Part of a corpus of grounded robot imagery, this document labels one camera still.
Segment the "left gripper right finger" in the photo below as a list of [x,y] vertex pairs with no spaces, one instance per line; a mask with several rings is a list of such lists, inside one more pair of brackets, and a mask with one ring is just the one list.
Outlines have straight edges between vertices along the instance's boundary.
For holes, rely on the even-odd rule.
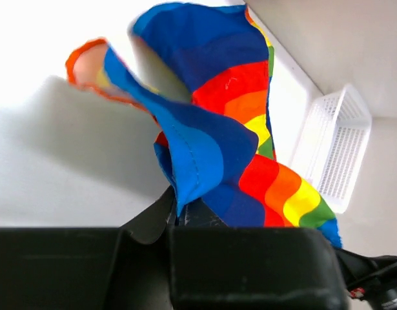
[[347,309],[336,255],[304,228],[167,229],[174,309]]

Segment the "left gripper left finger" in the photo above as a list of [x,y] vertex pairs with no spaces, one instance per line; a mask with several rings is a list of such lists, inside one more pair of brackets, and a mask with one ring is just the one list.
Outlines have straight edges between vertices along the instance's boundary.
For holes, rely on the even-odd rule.
[[0,309],[171,309],[174,198],[121,227],[0,228]]

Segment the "rainbow striped shorts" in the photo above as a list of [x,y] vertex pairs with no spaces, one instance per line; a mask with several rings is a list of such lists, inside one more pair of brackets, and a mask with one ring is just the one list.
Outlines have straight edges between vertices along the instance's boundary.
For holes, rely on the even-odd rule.
[[196,199],[230,227],[319,230],[342,246],[320,193],[276,159],[269,116],[274,49],[246,5],[163,3],[131,29],[181,80],[188,103],[142,85],[103,38],[66,61],[68,82],[148,112],[154,150],[181,214]]

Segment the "white plastic basket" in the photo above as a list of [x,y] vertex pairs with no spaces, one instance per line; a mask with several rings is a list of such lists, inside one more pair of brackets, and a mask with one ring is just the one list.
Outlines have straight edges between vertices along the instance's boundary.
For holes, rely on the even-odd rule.
[[335,213],[348,208],[371,129],[369,108],[351,84],[310,104],[290,167]]

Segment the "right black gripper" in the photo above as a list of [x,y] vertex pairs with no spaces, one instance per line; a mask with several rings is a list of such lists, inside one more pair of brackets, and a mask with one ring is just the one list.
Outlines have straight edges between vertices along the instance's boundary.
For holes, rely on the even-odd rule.
[[397,256],[362,256],[335,249],[349,296],[372,309],[397,309]]

